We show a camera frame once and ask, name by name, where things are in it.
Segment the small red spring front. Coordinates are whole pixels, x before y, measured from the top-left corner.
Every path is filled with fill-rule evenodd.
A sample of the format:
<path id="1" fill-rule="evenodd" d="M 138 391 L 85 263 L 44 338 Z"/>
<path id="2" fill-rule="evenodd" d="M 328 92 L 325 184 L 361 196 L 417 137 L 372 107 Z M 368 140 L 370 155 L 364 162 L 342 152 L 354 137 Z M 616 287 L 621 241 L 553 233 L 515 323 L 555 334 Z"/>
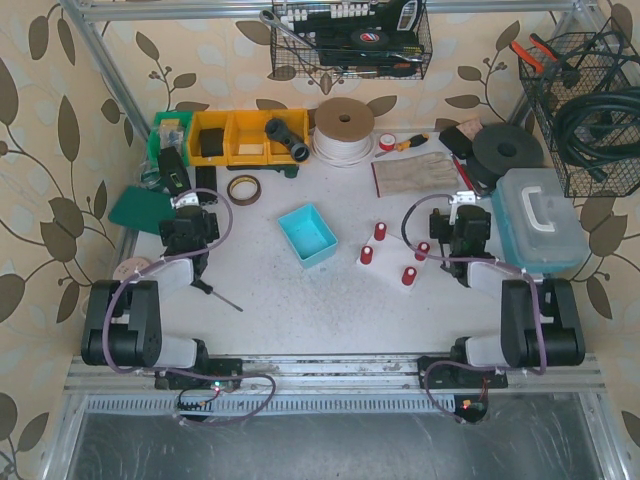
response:
<path id="1" fill-rule="evenodd" d="M 417 261 L 425 261 L 428 258 L 430 252 L 430 245 L 428 242 L 420 242 L 415 251 L 415 259 Z"/>

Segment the light blue plastic box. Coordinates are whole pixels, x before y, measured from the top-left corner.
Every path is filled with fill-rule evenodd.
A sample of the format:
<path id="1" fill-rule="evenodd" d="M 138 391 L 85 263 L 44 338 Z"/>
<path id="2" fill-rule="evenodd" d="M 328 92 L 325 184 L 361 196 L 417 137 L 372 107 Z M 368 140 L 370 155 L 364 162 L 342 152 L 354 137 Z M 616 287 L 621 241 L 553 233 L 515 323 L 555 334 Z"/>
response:
<path id="1" fill-rule="evenodd" d="M 337 251 L 337 237 L 313 204 L 281 216 L 278 225 L 304 269 L 318 265 Z"/>

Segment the long red spring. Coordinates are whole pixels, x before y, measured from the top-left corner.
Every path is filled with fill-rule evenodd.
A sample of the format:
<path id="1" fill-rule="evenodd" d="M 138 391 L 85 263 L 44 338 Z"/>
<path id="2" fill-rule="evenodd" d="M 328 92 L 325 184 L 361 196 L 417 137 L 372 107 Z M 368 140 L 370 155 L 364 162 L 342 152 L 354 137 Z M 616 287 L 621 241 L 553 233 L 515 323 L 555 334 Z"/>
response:
<path id="1" fill-rule="evenodd" d="M 360 263 L 362 265 L 369 265 L 373 259 L 373 248 L 369 245 L 364 245 L 360 252 Z"/>

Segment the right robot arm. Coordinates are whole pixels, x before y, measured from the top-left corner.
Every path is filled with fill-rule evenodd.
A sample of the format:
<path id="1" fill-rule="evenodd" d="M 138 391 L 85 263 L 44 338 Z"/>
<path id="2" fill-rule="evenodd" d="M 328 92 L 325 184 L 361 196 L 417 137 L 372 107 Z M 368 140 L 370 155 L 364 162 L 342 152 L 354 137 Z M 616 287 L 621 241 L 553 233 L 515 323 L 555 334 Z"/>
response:
<path id="1" fill-rule="evenodd" d="M 434 255 L 409 240 L 412 214 L 429 200 L 445 199 L 450 210 L 429 214 L 429 237 L 440 246 Z M 583 363 L 586 344 L 571 284 L 559 278 L 536 280 L 525 269 L 510 265 L 486 250 L 491 214 L 459 195 L 423 197 L 405 213 L 400 227 L 406 246 L 420 259 L 441 262 L 441 269 L 462 286 L 483 290 L 500 301 L 496 334 L 460 337 L 443 364 L 471 371 L 531 369 L 541 375 L 549 367 Z"/>

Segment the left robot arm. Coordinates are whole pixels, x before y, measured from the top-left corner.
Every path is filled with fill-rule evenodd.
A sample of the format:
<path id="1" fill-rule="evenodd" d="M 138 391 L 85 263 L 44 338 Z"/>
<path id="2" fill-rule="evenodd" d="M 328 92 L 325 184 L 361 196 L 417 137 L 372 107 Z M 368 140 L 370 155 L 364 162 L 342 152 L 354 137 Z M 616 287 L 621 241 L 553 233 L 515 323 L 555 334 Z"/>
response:
<path id="1" fill-rule="evenodd" d="M 189 373 L 203 357 L 199 340 L 162 332 L 161 294 L 193 285 L 212 292 L 201 276 L 210 251 L 228 238 L 233 212 L 224 196 L 206 188 L 173 197 L 171 206 L 176 217 L 161 228 L 164 255 L 123 280 L 92 285 L 81 340 L 85 364 L 122 374 L 138 369 Z"/>

